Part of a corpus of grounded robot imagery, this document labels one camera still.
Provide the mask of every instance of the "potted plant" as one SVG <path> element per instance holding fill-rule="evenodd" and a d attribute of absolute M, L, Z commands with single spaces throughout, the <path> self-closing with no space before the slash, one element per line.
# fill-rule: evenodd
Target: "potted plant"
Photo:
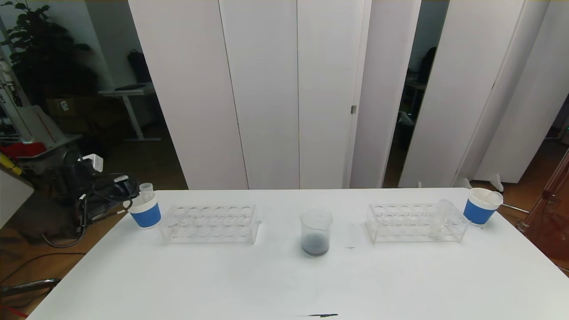
<path fill-rule="evenodd" d="M 27 3 L 8 1 L 2 6 L 21 10 L 17 25 L 8 30 L 12 44 L 12 69 L 30 103 L 45 105 L 46 99 L 65 95 L 89 95 L 97 92 L 97 75 L 81 64 L 80 52 L 90 51 L 84 43 L 75 43 L 69 32 L 52 22 L 49 6 L 32 10 Z"/>

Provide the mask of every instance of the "black backpack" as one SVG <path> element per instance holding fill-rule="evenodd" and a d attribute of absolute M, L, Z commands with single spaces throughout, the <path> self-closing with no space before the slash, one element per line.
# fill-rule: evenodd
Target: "black backpack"
<path fill-rule="evenodd" d="M 126 58 L 129 60 L 130 67 L 133 69 L 137 83 L 152 82 L 150 71 L 148 71 L 148 66 L 146 65 L 146 59 L 144 59 L 144 54 L 136 50 L 132 50 Z"/>

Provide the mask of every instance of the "dark liquid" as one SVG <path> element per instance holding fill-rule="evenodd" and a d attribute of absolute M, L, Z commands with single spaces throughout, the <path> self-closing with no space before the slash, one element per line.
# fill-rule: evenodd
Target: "dark liquid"
<path fill-rule="evenodd" d="M 330 248 L 329 239 L 319 233 L 310 233 L 302 239 L 302 250 L 310 256 L 321 256 L 328 252 L 328 248 Z"/>

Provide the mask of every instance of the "dark stain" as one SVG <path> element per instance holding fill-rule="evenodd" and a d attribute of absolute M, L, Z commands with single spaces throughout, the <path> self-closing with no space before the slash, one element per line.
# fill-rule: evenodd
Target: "dark stain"
<path fill-rule="evenodd" d="M 327 317 L 334 317 L 338 315 L 337 313 L 328 313 L 328 314 L 309 314 L 309 317 L 320 317 L 320 318 L 327 318 Z"/>

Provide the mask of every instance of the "glass beaker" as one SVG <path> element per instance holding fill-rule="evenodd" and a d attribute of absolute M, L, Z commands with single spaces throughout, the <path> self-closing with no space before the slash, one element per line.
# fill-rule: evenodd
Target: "glass beaker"
<path fill-rule="evenodd" d="M 302 225 L 300 243 L 306 254 L 318 257 L 330 248 L 332 214 L 324 208 L 306 209 L 300 215 Z"/>

